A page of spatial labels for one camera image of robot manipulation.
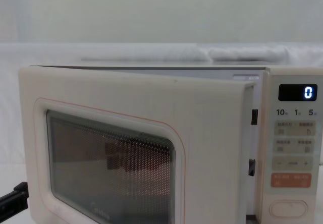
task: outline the white wall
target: white wall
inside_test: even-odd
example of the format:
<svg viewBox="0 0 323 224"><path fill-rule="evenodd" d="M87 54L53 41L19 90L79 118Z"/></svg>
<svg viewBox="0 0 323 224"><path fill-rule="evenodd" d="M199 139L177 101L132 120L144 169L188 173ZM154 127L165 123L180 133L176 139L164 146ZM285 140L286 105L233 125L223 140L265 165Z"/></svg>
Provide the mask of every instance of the white wall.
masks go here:
<svg viewBox="0 0 323 224"><path fill-rule="evenodd" d="M23 41L323 41L323 0L17 1Z"/></svg>

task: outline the microwave oven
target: microwave oven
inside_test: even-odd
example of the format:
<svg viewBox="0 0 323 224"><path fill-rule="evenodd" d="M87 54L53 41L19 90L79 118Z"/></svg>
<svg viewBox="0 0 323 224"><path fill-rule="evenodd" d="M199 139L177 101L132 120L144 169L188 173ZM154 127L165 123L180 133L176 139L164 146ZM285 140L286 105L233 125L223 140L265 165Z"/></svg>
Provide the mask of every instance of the microwave oven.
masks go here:
<svg viewBox="0 0 323 224"><path fill-rule="evenodd" d="M32 217L55 224L312 224L323 69L30 66Z"/></svg>

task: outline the microwave door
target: microwave door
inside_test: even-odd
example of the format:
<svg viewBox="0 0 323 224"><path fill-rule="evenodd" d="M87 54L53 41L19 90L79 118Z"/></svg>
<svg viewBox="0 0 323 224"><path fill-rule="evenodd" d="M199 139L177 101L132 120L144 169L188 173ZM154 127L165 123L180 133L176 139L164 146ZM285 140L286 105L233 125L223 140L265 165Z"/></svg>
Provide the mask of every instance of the microwave door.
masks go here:
<svg viewBox="0 0 323 224"><path fill-rule="evenodd" d="M45 67L19 80L39 224L245 223L251 83Z"/></svg>

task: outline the black object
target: black object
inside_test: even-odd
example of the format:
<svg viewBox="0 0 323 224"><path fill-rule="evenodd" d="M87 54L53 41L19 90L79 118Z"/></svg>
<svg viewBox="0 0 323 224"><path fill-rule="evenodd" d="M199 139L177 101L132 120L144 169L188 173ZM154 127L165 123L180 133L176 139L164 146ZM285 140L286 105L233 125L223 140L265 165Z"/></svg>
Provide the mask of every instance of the black object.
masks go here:
<svg viewBox="0 0 323 224"><path fill-rule="evenodd" d="M317 84L281 84L278 100L280 101L316 101Z"/></svg>
<svg viewBox="0 0 323 224"><path fill-rule="evenodd" d="M249 176L254 176L256 171L256 160L249 159Z"/></svg>
<svg viewBox="0 0 323 224"><path fill-rule="evenodd" d="M246 216L246 224L258 224L256 215L247 215Z"/></svg>
<svg viewBox="0 0 323 224"><path fill-rule="evenodd" d="M14 187L13 192L0 198L0 223L28 208L29 197L27 182Z"/></svg>
<svg viewBox="0 0 323 224"><path fill-rule="evenodd" d="M252 110L251 124L258 125L258 110L257 109Z"/></svg>

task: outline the perforated mesh screen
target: perforated mesh screen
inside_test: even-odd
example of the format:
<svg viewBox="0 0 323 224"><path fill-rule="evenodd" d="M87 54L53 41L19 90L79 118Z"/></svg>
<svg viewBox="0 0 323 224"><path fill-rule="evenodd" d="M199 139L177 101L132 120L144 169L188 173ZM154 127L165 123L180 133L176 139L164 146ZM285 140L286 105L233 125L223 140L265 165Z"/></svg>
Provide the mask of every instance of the perforated mesh screen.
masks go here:
<svg viewBox="0 0 323 224"><path fill-rule="evenodd" d="M98 223L174 224L170 140L47 112L54 196Z"/></svg>

